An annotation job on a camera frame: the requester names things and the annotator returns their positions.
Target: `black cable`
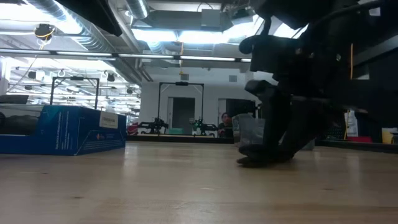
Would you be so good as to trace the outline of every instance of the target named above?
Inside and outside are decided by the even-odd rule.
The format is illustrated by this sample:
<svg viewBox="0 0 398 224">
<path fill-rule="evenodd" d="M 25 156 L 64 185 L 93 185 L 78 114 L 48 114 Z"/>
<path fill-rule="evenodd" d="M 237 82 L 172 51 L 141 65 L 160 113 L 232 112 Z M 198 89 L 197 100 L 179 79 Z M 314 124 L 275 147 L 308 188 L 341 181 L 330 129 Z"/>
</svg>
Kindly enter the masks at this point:
<svg viewBox="0 0 398 224">
<path fill-rule="evenodd" d="M 354 11 L 365 11 L 365 10 L 370 10 L 370 9 L 375 9 L 375 8 L 379 8 L 383 5 L 384 0 L 377 0 L 377 1 L 372 1 L 372 2 L 367 2 L 364 4 L 358 4 L 355 6 L 350 6 L 350 7 L 346 7 L 344 9 L 340 9 L 338 11 L 332 12 L 329 15 L 322 17 L 319 21 L 316 21 L 316 23 L 314 23 L 313 26 L 311 26 L 311 28 L 309 28 L 310 30 L 314 30 L 315 28 L 317 28 L 320 24 L 330 21 L 334 18 L 343 16 L 345 14 L 349 14 L 351 12 Z"/>
<path fill-rule="evenodd" d="M 200 7 L 203 3 L 207 4 L 208 6 L 210 6 L 211 9 L 214 9 L 213 6 L 211 6 L 211 4 L 208 4 L 207 2 L 201 2 L 201 3 L 199 4 L 198 8 L 197 8 L 197 12 L 199 11 L 199 7 Z"/>
<path fill-rule="evenodd" d="M 272 24 L 271 16 L 264 17 L 264 27 L 262 28 L 260 35 L 268 35 L 269 30 L 271 29 L 271 24 Z"/>
</svg>

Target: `woman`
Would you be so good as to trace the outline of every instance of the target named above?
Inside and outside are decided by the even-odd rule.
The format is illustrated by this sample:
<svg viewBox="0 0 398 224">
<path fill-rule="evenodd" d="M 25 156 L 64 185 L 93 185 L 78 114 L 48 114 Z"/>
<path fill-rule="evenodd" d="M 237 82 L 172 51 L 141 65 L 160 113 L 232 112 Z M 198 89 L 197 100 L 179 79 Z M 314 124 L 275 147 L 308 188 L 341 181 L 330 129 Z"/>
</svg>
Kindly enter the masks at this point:
<svg viewBox="0 0 398 224">
<path fill-rule="evenodd" d="M 218 137 L 233 138 L 232 119 L 229 117 L 228 113 L 223 113 L 221 120 L 223 122 L 218 125 Z"/>
</svg>

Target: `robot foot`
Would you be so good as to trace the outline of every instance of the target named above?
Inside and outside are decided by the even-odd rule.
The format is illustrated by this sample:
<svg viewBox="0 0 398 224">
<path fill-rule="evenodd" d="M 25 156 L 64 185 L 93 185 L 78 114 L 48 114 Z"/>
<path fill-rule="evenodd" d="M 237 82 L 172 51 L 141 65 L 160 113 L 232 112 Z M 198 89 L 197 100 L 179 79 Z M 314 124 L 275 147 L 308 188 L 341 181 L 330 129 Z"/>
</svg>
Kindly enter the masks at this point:
<svg viewBox="0 0 398 224">
<path fill-rule="evenodd" d="M 239 147 L 238 151 L 245 156 L 250 154 L 260 154 L 265 151 L 265 147 L 262 144 L 251 144 Z"/>
<path fill-rule="evenodd" d="M 257 167 L 267 167 L 273 164 L 285 163 L 293 159 L 294 154 L 288 152 L 276 152 L 276 153 L 262 153 L 253 154 L 248 153 L 247 157 L 238 159 L 236 162 L 242 167 L 257 168 Z"/>
</svg>

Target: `red object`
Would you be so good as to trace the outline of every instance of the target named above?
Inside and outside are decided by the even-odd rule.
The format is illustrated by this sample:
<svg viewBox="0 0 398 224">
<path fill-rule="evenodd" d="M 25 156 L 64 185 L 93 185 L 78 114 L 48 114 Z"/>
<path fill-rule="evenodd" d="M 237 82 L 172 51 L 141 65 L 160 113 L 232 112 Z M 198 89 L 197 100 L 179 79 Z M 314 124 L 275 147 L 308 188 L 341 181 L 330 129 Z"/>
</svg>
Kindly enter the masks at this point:
<svg viewBox="0 0 398 224">
<path fill-rule="evenodd" d="M 129 135 L 137 135 L 138 134 L 138 122 L 127 127 L 127 133 Z"/>
<path fill-rule="evenodd" d="M 369 136 L 347 137 L 347 139 L 349 141 L 355 141 L 355 142 L 372 143 L 372 139 Z"/>
</svg>

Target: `wooden table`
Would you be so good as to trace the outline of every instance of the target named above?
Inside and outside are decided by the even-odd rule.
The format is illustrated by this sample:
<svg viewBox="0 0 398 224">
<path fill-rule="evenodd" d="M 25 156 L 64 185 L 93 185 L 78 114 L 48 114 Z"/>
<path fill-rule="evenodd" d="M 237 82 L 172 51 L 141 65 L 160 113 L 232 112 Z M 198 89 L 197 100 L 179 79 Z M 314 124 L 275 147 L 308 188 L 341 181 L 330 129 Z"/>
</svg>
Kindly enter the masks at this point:
<svg viewBox="0 0 398 224">
<path fill-rule="evenodd" d="M 226 144 L 0 155 L 0 223 L 398 223 L 398 156 L 336 148 L 244 169 Z"/>
</svg>

